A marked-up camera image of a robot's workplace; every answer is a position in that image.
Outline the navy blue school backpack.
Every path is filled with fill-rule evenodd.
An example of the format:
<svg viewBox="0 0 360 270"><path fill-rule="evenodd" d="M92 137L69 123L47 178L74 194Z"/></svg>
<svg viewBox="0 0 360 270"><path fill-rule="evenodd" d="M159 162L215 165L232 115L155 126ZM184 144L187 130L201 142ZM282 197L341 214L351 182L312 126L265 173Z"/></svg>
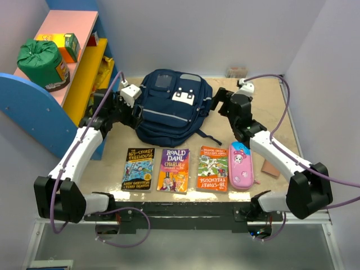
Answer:
<svg viewBox="0 0 360 270"><path fill-rule="evenodd" d="M160 147L177 147L193 134L222 143L201 130L212 104L213 89L197 74L156 69L147 74L136 105L142 108L138 138Z"/></svg>

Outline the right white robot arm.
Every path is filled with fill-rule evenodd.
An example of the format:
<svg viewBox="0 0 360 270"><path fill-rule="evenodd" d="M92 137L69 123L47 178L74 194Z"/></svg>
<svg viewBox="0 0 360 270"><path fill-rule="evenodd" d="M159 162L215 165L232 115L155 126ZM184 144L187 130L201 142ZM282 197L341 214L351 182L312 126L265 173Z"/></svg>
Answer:
<svg viewBox="0 0 360 270"><path fill-rule="evenodd" d="M265 191L252 198L251 216L263 221L271 212L291 212L305 219L333 202L328 169L322 163L312 164L271 137L266 127L253 119L251 97L220 87L212 99L219 113L230 123L235 139L264 157L288 181L286 192Z"/></svg>

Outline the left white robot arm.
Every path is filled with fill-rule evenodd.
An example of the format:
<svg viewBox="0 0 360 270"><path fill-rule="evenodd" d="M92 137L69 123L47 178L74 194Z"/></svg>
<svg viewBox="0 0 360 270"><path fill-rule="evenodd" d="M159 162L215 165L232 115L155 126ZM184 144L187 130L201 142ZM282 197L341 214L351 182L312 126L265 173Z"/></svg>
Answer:
<svg viewBox="0 0 360 270"><path fill-rule="evenodd" d="M61 161L46 177L37 177L34 193L39 216L50 221L78 223L86 215L97 214L105 221L116 216L115 199L105 192L82 194L78 187L83 172L114 123L136 129L141 122L141 107L135 100L139 87L131 84L120 91L96 92L96 110L80 121L76 135Z"/></svg>

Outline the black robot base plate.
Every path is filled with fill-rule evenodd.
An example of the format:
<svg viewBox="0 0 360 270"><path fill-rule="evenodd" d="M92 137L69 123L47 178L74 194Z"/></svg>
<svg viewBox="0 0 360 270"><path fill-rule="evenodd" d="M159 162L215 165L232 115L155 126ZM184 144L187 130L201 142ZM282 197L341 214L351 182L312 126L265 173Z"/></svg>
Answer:
<svg viewBox="0 0 360 270"><path fill-rule="evenodd" d="M136 230L225 230L247 233L249 222L269 225L283 220L276 212L260 213L250 202L117 202L114 214L92 214L87 222L115 225L120 217L120 233L134 234Z"/></svg>

